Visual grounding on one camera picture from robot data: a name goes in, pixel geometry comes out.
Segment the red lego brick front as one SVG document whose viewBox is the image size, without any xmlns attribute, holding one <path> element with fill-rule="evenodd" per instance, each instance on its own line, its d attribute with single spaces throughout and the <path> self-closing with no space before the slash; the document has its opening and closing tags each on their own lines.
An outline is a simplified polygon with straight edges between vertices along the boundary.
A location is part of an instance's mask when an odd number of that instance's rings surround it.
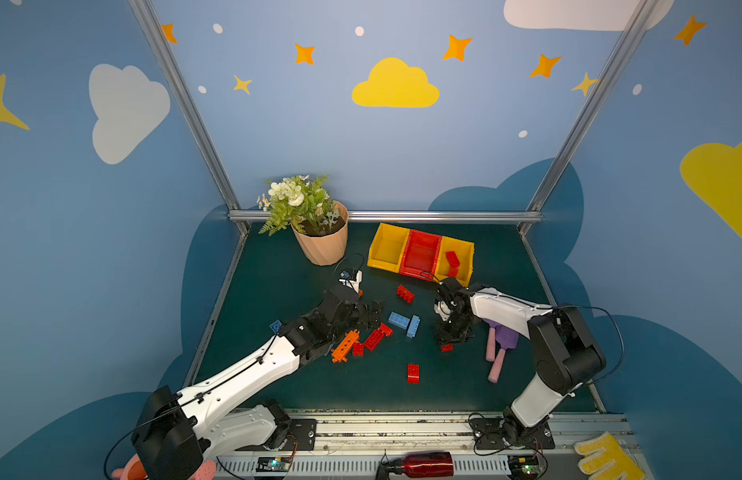
<svg viewBox="0 0 742 480">
<path fill-rule="evenodd" d="M 420 383 L 420 366 L 418 364 L 407 365 L 407 382 L 409 384 Z"/>
</svg>

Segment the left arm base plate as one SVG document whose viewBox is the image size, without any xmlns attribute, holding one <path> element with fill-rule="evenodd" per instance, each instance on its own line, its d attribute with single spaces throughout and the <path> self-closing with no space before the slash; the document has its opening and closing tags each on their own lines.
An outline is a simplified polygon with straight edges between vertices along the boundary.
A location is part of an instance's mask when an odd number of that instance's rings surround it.
<svg viewBox="0 0 742 480">
<path fill-rule="evenodd" d="M 258 451 L 313 451 L 317 439 L 316 419 L 292 419 L 285 430 L 279 426 L 275 433 L 263 444 L 247 447 Z"/>
</svg>

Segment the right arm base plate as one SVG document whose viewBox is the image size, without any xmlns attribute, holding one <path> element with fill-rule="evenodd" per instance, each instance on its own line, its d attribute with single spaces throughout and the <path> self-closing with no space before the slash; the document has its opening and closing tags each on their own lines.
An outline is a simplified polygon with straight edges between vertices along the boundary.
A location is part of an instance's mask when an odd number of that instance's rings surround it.
<svg viewBox="0 0 742 480">
<path fill-rule="evenodd" d="M 471 415 L 468 425 L 473 431 L 477 450 L 554 449 L 556 444 L 549 424 L 525 427 L 519 420 L 503 417 Z"/>
</svg>

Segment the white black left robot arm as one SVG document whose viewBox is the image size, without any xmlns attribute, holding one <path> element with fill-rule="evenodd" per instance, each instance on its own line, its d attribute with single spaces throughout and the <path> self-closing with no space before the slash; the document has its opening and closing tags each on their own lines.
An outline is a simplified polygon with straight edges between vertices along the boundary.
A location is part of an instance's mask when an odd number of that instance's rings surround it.
<svg viewBox="0 0 742 480">
<path fill-rule="evenodd" d="M 259 349 L 224 371 L 183 388 L 155 390 L 130 442 L 150 479 L 189 479 L 213 457 L 244 446 L 281 445 L 290 418 L 276 402 L 235 413 L 268 385 L 329 352 L 355 330 L 364 305 L 351 286 L 336 285 L 310 312 L 284 324 Z"/>
</svg>

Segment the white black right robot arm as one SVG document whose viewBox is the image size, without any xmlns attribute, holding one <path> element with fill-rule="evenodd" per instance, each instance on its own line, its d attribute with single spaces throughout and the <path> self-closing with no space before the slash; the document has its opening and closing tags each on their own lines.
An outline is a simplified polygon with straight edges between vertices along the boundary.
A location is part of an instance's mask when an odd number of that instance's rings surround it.
<svg viewBox="0 0 742 480">
<path fill-rule="evenodd" d="M 511 429 L 535 428 L 581 385 L 607 366 L 606 355 L 580 309 L 535 304 L 493 287 L 462 286 L 447 278 L 438 285 L 435 313 L 441 318 L 437 338 L 443 345 L 471 337 L 471 327 L 489 321 L 530 341 L 535 375 L 505 411 Z"/>
</svg>

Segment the long red lego brick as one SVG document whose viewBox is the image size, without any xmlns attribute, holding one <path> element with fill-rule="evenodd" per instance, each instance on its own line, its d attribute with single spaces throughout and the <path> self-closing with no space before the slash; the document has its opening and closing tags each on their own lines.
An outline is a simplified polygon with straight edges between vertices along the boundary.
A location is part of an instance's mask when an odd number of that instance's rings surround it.
<svg viewBox="0 0 742 480">
<path fill-rule="evenodd" d="M 392 329 L 385 323 L 382 323 L 375 331 L 364 342 L 364 347 L 368 351 L 374 351 L 384 338 L 388 338 L 392 335 Z"/>
</svg>

